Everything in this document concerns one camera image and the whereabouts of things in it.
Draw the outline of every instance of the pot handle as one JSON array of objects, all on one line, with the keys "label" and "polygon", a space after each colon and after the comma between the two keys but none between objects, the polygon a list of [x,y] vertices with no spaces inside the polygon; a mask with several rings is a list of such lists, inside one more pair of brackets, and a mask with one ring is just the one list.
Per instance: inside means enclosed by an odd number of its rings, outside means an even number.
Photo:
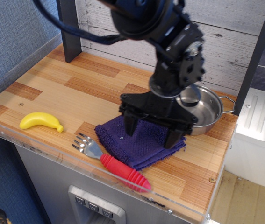
[{"label": "pot handle", "polygon": [[222,96],[222,97],[219,97],[219,98],[223,98],[223,97],[225,97],[225,98],[227,98],[228,100],[230,100],[231,102],[233,102],[233,109],[231,110],[231,111],[223,111],[222,113],[232,113],[232,112],[234,112],[234,110],[235,110],[235,101],[234,100],[232,100],[231,98],[229,98],[229,97],[227,97],[227,96]]}]

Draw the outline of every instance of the toy banana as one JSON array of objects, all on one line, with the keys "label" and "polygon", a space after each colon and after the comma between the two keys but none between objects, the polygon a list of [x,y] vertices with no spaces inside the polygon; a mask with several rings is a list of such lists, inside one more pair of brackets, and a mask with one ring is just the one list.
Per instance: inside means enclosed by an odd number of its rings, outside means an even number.
[{"label": "toy banana", "polygon": [[44,112],[34,112],[26,115],[20,122],[21,129],[27,129],[35,125],[44,125],[51,128],[56,128],[58,132],[62,132],[64,127],[60,125],[58,119]]}]

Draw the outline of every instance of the purple towel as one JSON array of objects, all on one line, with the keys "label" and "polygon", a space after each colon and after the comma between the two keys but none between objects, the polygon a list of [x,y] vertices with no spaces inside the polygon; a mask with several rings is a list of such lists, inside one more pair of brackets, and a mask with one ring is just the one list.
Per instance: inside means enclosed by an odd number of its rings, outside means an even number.
[{"label": "purple towel", "polygon": [[132,136],[125,133],[123,116],[95,128],[100,143],[117,160],[141,170],[185,147],[185,137],[172,148],[163,147],[167,128],[139,120]]}]

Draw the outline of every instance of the wood grain surface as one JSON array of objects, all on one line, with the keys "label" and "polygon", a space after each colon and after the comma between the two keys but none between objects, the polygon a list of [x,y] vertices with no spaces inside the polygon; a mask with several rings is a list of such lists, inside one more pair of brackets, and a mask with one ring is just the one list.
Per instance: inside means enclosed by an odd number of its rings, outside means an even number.
[{"label": "wood grain surface", "polygon": [[[0,94],[0,126],[5,127],[0,131],[16,136],[19,142],[32,144],[29,139],[40,142],[34,150],[42,145],[49,146],[52,150],[45,154],[57,162],[63,155],[64,160],[65,155],[69,155],[69,158],[104,169],[100,161],[75,150],[72,141],[79,132],[98,141],[94,128],[120,115],[120,94],[148,91],[150,76],[148,71],[88,53],[81,53],[71,63],[66,63],[63,47],[59,46]],[[231,109],[230,101],[223,99],[223,103],[225,110]],[[64,131],[58,133],[45,126],[21,130],[21,119],[31,112],[51,113],[59,119]],[[198,214],[188,215],[184,206],[206,214],[215,188],[215,182],[209,179],[216,180],[220,174],[236,120],[234,115],[223,114],[208,133],[187,136],[185,151],[181,149],[142,170],[152,190],[162,196],[158,203],[174,201],[176,214],[181,213],[188,220],[196,220]]]}]

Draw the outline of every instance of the silver pot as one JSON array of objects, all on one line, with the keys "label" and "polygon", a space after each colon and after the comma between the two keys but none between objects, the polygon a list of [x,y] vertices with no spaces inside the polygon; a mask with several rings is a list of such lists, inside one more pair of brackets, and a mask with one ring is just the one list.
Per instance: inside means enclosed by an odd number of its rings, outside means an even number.
[{"label": "silver pot", "polygon": [[[180,106],[198,118],[198,123],[193,126],[191,135],[199,135],[208,132],[211,128],[213,128],[223,113],[233,112],[235,108],[234,100],[230,99],[229,97],[219,97],[213,91],[203,86],[196,85],[196,87],[201,94],[201,99],[196,106],[186,107],[181,102],[181,100],[183,102],[196,101],[197,96],[190,86],[183,90],[180,96],[176,98]],[[221,98],[227,98],[228,100],[232,101],[234,104],[233,110],[223,111]]]}]

